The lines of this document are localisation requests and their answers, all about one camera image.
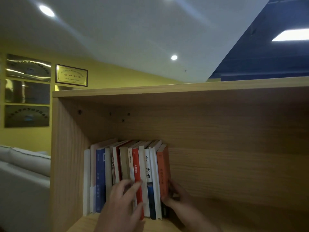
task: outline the sofa cushion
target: sofa cushion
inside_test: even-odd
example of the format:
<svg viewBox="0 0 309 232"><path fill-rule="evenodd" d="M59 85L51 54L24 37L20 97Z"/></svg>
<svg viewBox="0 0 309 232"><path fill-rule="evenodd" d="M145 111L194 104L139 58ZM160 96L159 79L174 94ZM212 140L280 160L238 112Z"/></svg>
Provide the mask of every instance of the sofa cushion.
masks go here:
<svg viewBox="0 0 309 232"><path fill-rule="evenodd" d="M0 151L2 150L4 153L1 154L2 161L44 176L50 176L50 156L15 147L0 147L2 147Z"/></svg>
<svg viewBox="0 0 309 232"><path fill-rule="evenodd" d="M3 162L10 162L10 147L7 146L0 146L0 161Z"/></svg>

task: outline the framed certificate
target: framed certificate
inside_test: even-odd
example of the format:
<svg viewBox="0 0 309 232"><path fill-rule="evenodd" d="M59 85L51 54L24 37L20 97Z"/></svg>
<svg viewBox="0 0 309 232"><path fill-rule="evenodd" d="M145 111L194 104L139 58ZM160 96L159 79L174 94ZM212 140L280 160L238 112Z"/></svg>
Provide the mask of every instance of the framed certificate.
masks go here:
<svg viewBox="0 0 309 232"><path fill-rule="evenodd" d="M88 70L56 64L56 83L88 86Z"/></svg>

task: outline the hand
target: hand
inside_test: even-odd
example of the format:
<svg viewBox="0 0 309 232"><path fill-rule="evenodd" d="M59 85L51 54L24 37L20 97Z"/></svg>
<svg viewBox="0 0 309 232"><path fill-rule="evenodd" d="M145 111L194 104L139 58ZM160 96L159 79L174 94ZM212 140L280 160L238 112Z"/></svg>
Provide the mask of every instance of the hand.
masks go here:
<svg viewBox="0 0 309 232"><path fill-rule="evenodd" d="M145 222L140 221L143 203L139 203L131 213L132 201L141 182L134 183L124 194L125 188L131 184L131 180L122 180L113 186L98 218L95 232L143 231Z"/></svg>
<svg viewBox="0 0 309 232"><path fill-rule="evenodd" d="M162 202L174 210L181 222L191 232L220 232L221 230L213 225L192 203L189 193L175 181L169 181L172 190L180 196L176 201L168 196L162 198Z"/></svg>

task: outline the orange book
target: orange book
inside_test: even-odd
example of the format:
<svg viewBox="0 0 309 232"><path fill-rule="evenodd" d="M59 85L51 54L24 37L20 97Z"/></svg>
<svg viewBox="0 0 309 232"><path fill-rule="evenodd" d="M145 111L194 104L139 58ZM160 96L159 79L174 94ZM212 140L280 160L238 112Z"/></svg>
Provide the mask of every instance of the orange book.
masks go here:
<svg viewBox="0 0 309 232"><path fill-rule="evenodd" d="M158 173L161 197L168 195L168 179L171 178L168 145L162 144L157 151Z"/></svg>

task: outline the wooden bookshelf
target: wooden bookshelf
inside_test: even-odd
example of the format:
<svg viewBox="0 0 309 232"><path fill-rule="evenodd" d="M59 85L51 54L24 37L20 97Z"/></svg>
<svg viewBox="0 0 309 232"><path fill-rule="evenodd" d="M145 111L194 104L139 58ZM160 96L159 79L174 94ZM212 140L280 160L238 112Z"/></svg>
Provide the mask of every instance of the wooden bookshelf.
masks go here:
<svg viewBox="0 0 309 232"><path fill-rule="evenodd" d="M224 231L309 228L309 77L57 91L52 112L55 232L93 230L83 152L113 137L168 143L172 178ZM179 229L146 221L161 230Z"/></svg>

